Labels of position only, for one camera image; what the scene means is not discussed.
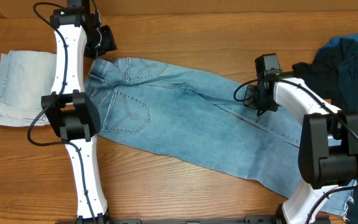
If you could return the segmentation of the medium blue denim jeans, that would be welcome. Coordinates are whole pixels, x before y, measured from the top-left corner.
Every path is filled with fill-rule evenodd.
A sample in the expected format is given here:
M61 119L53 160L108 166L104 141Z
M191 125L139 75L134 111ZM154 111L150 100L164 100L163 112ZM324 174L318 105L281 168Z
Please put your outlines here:
M106 139L256 180L284 197L300 181L301 124L284 107L246 108L230 79L142 58L97 59L85 90Z

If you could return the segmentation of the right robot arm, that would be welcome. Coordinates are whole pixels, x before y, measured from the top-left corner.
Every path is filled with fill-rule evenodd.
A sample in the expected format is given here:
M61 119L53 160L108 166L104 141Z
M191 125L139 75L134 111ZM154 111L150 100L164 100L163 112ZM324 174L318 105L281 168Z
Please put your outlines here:
M247 82L244 106L266 111L286 108L301 124L298 167L301 180L274 215L248 215L245 223L329 223L318 212L332 194L351 189L358 178L358 113L324 102L293 72L284 72L276 54L255 60L256 80Z

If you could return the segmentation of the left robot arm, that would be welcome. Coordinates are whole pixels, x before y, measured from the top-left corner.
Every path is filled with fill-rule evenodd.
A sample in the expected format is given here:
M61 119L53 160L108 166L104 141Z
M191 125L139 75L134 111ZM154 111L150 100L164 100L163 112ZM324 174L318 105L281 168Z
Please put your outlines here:
M76 223L111 223L96 158L99 111L84 88L84 59L116 50L94 1L68 1L50 16L57 45L56 72L42 113L70 156L77 193Z

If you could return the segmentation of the folded light blue jeans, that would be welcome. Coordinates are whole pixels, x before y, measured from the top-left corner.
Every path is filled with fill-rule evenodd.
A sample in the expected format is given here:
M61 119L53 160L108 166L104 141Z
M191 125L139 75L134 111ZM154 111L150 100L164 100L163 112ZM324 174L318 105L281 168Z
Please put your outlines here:
M41 112L41 97L49 95L56 55L12 50L0 60L0 126L30 126Z

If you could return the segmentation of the dark navy garment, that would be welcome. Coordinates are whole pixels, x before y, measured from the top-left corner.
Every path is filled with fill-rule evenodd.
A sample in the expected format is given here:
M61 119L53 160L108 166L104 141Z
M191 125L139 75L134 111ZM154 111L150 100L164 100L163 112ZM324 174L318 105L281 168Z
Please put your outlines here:
M312 63L296 63L292 69L320 97L358 112L358 34L332 38Z

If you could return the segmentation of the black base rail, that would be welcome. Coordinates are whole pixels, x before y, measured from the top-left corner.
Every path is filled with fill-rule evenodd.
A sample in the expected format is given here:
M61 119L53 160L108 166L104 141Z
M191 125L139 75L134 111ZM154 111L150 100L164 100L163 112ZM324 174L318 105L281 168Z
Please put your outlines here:
M96 223L107 224L274 224L282 223L275 215L248 215L245 218L209 218L199 220L141 220L138 218L104 220L102 217L96 219Z

